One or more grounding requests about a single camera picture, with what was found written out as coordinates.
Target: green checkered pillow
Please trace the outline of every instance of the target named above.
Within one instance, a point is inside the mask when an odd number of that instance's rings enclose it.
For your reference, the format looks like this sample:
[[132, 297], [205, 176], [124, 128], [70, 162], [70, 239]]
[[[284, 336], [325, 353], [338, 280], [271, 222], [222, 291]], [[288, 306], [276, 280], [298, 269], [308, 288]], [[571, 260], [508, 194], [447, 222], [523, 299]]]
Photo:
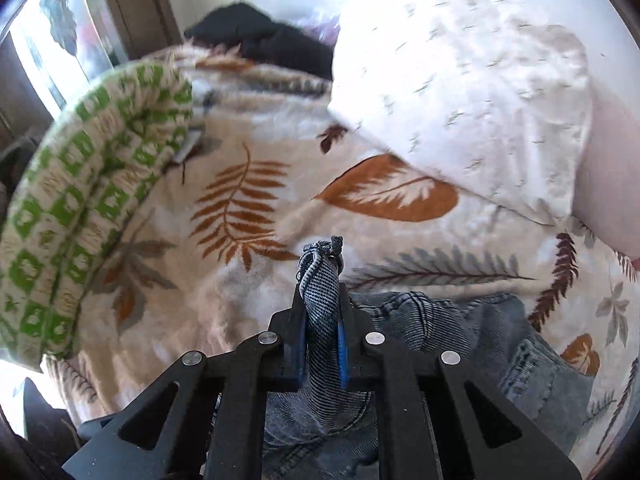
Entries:
[[191, 85], [130, 64], [92, 85], [50, 128], [0, 240], [0, 358], [38, 368], [63, 356], [94, 272], [180, 149]]

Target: denim pocket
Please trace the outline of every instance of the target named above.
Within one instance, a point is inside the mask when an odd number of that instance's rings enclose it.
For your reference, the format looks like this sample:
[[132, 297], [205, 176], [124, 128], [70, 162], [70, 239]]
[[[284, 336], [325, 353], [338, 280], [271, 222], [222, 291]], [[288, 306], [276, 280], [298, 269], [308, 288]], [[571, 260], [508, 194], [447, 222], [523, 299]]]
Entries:
[[532, 333], [518, 345], [500, 390], [568, 455], [584, 421], [593, 380]]

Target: gripped denim fabric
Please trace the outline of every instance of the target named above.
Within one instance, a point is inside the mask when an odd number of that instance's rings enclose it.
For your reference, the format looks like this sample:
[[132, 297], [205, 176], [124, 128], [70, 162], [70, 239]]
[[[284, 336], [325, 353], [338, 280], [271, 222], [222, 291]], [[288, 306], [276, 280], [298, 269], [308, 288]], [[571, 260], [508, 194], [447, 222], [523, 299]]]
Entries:
[[[271, 480], [378, 478], [376, 412], [371, 394], [340, 388], [337, 368], [338, 275], [342, 239], [306, 246], [300, 294], [308, 314], [306, 370], [296, 394], [270, 394], [262, 471]], [[558, 357], [528, 323], [511, 294], [467, 302], [420, 292], [350, 294], [376, 330], [411, 350], [455, 350], [569, 453], [587, 410], [593, 378]]]

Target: orange oval leaf print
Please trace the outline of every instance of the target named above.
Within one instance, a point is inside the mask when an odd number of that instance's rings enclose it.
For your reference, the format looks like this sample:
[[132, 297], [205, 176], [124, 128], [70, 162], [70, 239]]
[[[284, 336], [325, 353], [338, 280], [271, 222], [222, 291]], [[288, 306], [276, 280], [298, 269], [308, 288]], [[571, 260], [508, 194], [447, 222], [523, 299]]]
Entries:
[[590, 334], [579, 335], [560, 357], [581, 374], [594, 376], [600, 369], [600, 356], [591, 349], [592, 346], [593, 339]]
[[316, 198], [367, 216], [423, 222], [451, 211], [458, 203], [458, 192], [451, 184], [424, 176], [385, 153], [350, 168]]

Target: triangular cutout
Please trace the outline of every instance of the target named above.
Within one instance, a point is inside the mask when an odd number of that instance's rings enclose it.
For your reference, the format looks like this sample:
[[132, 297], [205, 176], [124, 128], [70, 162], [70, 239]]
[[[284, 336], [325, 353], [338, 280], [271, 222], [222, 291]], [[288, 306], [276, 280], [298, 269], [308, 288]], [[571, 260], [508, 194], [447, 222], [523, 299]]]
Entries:
[[155, 399], [125, 423], [118, 436], [142, 449], [152, 450], [158, 443], [177, 392], [178, 384], [169, 383]]
[[465, 391], [476, 414], [484, 442], [490, 449], [504, 446], [522, 437], [520, 429], [496, 408], [475, 384], [465, 382]]

